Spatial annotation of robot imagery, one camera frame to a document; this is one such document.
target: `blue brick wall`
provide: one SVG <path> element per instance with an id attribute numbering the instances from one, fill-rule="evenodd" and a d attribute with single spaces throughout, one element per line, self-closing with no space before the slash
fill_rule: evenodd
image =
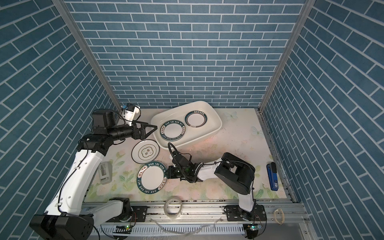
<path id="1" fill-rule="evenodd" d="M 304 0 L 66 1 L 121 102 L 257 107 Z"/>
<path id="2" fill-rule="evenodd" d="M 50 0 L 0 1 L 0 92 L 0 239 L 36 239 L 32 215 L 111 100 Z"/>
<path id="3" fill-rule="evenodd" d="M 317 0 L 265 108 L 322 239 L 384 239 L 384 2 Z"/>

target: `tape roll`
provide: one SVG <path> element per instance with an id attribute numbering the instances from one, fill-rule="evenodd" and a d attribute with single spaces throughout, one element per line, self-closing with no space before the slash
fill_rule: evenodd
<path id="1" fill-rule="evenodd" d="M 176 214 L 170 214 L 167 212 L 168 205 L 171 202 L 179 202 L 180 203 L 180 209 Z M 183 211 L 183 203 L 181 202 L 181 199 L 178 197 L 170 197 L 165 203 L 164 203 L 164 213 L 166 214 L 167 217 L 170 219 L 176 219 L 180 216 L 181 212 Z"/>

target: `plate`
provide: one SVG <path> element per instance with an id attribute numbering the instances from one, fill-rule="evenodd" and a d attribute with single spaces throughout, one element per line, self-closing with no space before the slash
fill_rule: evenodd
<path id="1" fill-rule="evenodd" d="M 143 140 L 132 149 L 132 159 L 136 163 L 147 163 L 155 160 L 159 154 L 159 145 L 153 140 Z"/>
<path id="2" fill-rule="evenodd" d="M 185 125 L 179 120 L 169 120 L 160 128 L 160 136 L 169 142 L 179 140 L 184 136 Z"/>
<path id="3" fill-rule="evenodd" d="M 145 194 L 154 194 L 160 191 L 167 182 L 164 164 L 152 161 L 144 164 L 137 173 L 137 187 Z"/>
<path id="4" fill-rule="evenodd" d="M 192 111 L 187 113 L 184 120 L 190 127 L 201 127 L 207 123 L 207 115 L 202 111 Z"/>

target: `blue stapler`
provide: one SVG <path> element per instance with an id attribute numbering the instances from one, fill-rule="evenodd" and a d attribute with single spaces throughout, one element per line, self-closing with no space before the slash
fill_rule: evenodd
<path id="1" fill-rule="evenodd" d="M 277 191 L 279 189 L 278 179 L 277 179 L 277 168 L 276 163 L 271 162 L 267 164 L 266 170 L 268 172 L 269 185 L 272 191 Z"/>

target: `gray floor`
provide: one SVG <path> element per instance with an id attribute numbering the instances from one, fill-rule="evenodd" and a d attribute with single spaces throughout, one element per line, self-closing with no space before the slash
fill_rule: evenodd
<path id="1" fill-rule="evenodd" d="M 89 240 L 97 240 L 98 237 L 90 237 Z M 108 240 L 109 237 L 101 236 L 102 240 Z M 245 240 L 242 235 L 192 235 L 170 236 L 170 237 L 127 237 L 126 240 Z M 264 234 L 258 236 L 257 240 L 281 239 L 281 240 L 303 240 L 299 224 L 285 223 L 283 225 L 269 224 Z"/>

